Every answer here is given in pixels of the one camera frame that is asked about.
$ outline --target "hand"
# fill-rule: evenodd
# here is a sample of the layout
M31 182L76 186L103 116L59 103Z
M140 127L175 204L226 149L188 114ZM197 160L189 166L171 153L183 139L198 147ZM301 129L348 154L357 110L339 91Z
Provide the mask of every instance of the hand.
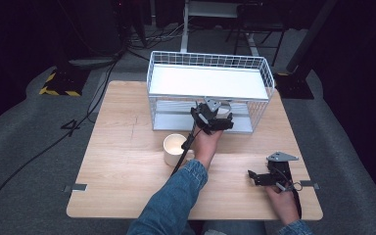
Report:
M215 154L219 137L222 135L222 130L219 130L212 135L207 135L206 132L196 126L194 130L194 136L195 135L195 159L199 161L206 168L206 170L208 170Z
M292 191L280 192L280 189L276 186L265 186L265 191L270 198L274 211L284 225L299 220L298 209Z

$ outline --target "denim sleeve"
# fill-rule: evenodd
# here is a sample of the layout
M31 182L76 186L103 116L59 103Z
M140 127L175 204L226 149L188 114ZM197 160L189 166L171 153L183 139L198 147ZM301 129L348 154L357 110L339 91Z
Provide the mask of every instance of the denim sleeve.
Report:
M312 235L309 227L303 220L297 220L279 230L280 235Z
M152 196L127 234L180 234L207 180L204 166L190 161Z

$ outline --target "wire basket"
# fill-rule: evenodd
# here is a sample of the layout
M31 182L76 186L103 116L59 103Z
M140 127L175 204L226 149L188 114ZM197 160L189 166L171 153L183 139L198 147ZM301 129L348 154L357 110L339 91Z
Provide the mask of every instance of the wire basket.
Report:
M253 133L274 80L263 57L154 51L147 89L154 130L191 130L191 107L207 97L230 103L234 126L226 132Z

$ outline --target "wooden tabletop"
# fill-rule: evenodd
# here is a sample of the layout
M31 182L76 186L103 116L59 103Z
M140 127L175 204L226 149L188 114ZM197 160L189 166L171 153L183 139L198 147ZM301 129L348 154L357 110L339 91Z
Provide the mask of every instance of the wooden tabletop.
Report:
M71 217L138 217L173 168L164 162L163 141L172 131L153 131L145 82L112 81L106 92L76 184ZM179 132L185 136L188 132ZM310 180L279 94L275 92L253 134L224 133L190 219L277 219L263 187L247 170L268 173L266 157L276 151L290 162L294 181ZM299 192L303 219L322 214L314 189Z

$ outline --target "person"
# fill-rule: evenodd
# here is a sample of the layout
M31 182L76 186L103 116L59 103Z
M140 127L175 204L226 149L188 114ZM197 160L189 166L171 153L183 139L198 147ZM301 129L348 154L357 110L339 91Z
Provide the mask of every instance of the person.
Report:
M166 184L151 197L139 217L130 224L128 235L195 234L187 222L188 215L194 207L201 189L207 183L208 170L222 131L207 135L196 126L195 133L197 133L194 140L195 158L170 177ZM292 192L279 193L271 186L266 186L265 191L273 209L285 225L279 230L280 234L311 234L307 225L299 219ZM205 234L226 233L221 233L218 228L213 228L210 231L205 231ZM256 233L236 230L236 234Z

